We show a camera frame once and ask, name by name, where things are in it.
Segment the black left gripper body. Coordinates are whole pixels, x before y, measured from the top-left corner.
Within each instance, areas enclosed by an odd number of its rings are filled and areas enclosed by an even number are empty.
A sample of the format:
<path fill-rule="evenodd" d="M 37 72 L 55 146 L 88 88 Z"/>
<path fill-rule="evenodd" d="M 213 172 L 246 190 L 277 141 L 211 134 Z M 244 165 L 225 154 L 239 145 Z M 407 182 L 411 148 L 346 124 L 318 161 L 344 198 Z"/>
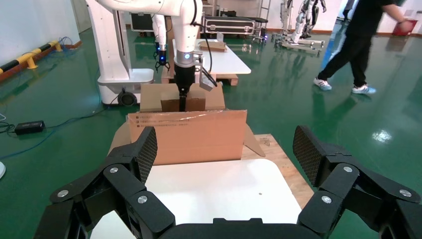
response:
<path fill-rule="evenodd" d="M 180 94 L 187 94 L 191 85 L 195 82 L 195 65 L 182 67 L 177 64 L 174 66 L 174 80 Z"/>

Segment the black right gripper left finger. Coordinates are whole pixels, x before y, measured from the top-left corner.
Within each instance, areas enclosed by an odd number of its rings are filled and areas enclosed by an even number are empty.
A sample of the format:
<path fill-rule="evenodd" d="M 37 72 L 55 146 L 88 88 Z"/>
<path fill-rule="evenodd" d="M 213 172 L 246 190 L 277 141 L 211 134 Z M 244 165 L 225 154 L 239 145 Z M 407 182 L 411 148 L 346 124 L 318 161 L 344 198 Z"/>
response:
<path fill-rule="evenodd" d="M 137 239 L 157 239 L 175 216 L 145 185 L 158 150 L 155 128 L 114 148 L 92 172 L 58 188 L 34 234 L 36 239 L 86 239 L 100 219 L 116 212 Z"/>

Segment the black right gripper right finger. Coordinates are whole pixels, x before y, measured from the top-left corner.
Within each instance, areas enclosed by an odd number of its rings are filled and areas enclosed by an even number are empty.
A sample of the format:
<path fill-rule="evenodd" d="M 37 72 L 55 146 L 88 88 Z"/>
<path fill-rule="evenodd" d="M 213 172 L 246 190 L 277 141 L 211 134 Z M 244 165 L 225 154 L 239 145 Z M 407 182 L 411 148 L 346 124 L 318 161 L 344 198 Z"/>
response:
<path fill-rule="evenodd" d="M 362 166 L 303 125 L 295 129 L 293 153 L 316 188 L 298 216 L 300 226 L 326 239 L 348 210 L 381 239 L 421 238 L 422 198 L 416 191 Z"/>

